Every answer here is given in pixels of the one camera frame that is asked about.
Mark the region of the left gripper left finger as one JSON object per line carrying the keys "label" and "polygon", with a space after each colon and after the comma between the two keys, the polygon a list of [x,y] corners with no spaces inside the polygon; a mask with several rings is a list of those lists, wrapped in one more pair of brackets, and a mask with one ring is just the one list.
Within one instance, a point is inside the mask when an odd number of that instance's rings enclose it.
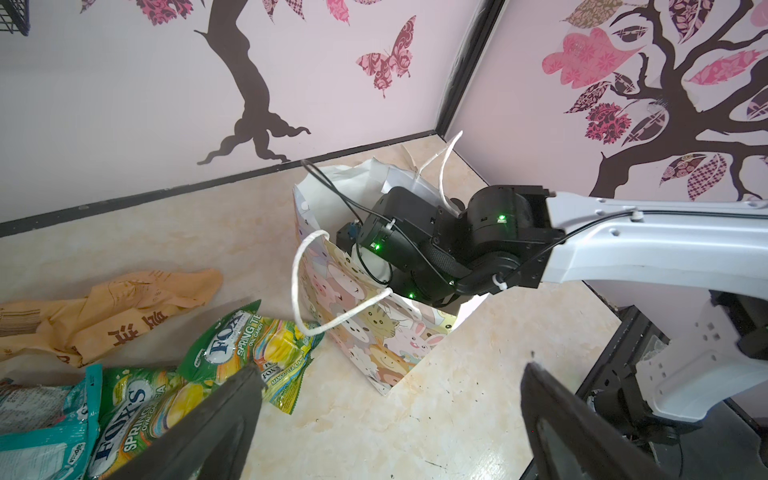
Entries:
{"label": "left gripper left finger", "polygon": [[113,479],[238,479],[258,423],[264,383],[251,365],[230,377]]}

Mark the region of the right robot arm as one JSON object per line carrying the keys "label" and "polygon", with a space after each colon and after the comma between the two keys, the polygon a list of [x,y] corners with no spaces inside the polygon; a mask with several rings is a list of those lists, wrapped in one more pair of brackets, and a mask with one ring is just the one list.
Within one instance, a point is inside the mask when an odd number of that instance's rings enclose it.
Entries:
{"label": "right robot arm", "polygon": [[[767,297],[767,205],[761,200],[640,201],[489,186],[458,211],[394,187],[370,210],[358,247],[392,267],[391,288],[432,306],[462,296],[569,281],[704,288]],[[767,326],[699,320],[592,397],[625,435],[697,426],[721,401],[767,380]]]}

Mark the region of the green snack packet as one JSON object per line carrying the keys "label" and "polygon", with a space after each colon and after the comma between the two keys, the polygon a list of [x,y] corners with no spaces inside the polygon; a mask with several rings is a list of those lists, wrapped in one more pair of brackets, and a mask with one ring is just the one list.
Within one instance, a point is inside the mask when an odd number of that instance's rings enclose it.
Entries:
{"label": "green snack packet", "polygon": [[188,382],[215,389],[243,368],[255,366],[266,400],[292,414],[323,336],[306,336],[291,321],[259,315],[260,304],[251,302],[220,318],[189,348],[178,372]]}
{"label": "green snack packet", "polygon": [[196,408],[212,388],[174,369],[108,368],[103,372],[100,436],[86,472],[106,479],[145,452]]}

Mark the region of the teal snack packet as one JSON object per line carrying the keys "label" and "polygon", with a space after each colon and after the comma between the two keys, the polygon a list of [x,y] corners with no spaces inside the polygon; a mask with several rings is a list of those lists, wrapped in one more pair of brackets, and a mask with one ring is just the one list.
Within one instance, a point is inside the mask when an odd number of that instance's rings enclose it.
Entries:
{"label": "teal snack packet", "polygon": [[71,386],[1,381],[1,477],[82,479],[99,434],[102,368]]}

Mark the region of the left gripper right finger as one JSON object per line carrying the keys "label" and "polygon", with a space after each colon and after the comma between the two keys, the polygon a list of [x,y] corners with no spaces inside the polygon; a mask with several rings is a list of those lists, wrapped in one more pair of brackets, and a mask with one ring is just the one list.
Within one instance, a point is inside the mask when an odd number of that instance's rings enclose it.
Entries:
{"label": "left gripper right finger", "polygon": [[540,479],[664,479],[666,473],[535,362],[521,412]]}

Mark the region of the white patterned paper bag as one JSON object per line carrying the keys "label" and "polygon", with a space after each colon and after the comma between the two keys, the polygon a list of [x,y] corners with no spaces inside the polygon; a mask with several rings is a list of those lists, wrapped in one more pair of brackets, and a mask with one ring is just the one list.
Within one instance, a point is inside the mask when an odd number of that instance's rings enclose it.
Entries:
{"label": "white patterned paper bag", "polygon": [[[321,171],[366,208],[396,186],[440,206],[451,198],[467,200],[485,185],[449,146],[409,164],[370,158]],[[307,175],[294,186],[293,196],[300,245],[292,267],[292,304],[306,306],[311,316],[300,327],[327,332],[373,387],[387,395],[487,297],[461,297],[432,307],[413,293],[394,292],[388,280],[393,271],[383,260],[363,247],[345,251],[337,245],[337,231],[358,218],[337,194]]]}

